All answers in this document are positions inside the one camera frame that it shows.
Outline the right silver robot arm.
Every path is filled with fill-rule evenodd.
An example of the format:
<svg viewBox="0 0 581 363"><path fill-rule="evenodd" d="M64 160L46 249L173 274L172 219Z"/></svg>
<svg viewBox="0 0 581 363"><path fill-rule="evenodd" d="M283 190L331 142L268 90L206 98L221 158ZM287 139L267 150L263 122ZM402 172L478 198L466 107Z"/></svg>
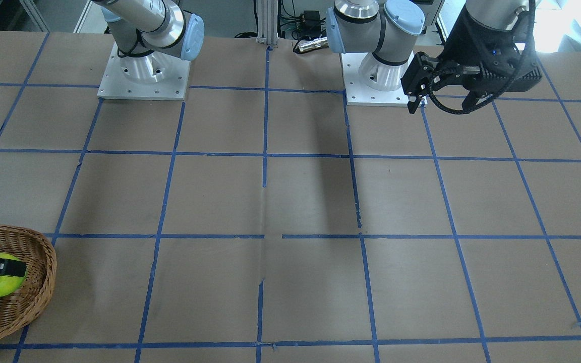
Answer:
<svg viewBox="0 0 581 363"><path fill-rule="evenodd" d="M203 19L175 1L97 1L114 38L98 97L184 101L191 61L202 48ZM28 275L19 253L0 253L0 298Z"/></svg>

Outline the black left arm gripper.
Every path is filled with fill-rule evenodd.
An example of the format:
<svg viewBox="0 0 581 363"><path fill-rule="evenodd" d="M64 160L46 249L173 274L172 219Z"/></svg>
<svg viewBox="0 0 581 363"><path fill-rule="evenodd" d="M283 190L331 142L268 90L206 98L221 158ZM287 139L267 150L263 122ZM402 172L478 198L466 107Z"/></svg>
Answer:
<svg viewBox="0 0 581 363"><path fill-rule="evenodd" d="M530 71L530 9L527 6L465 6L443 44L431 57L415 53L401 79L414 114L428 97L444 112L436 91L461 86L468 91L461 112L475 112L500 97Z"/></svg>

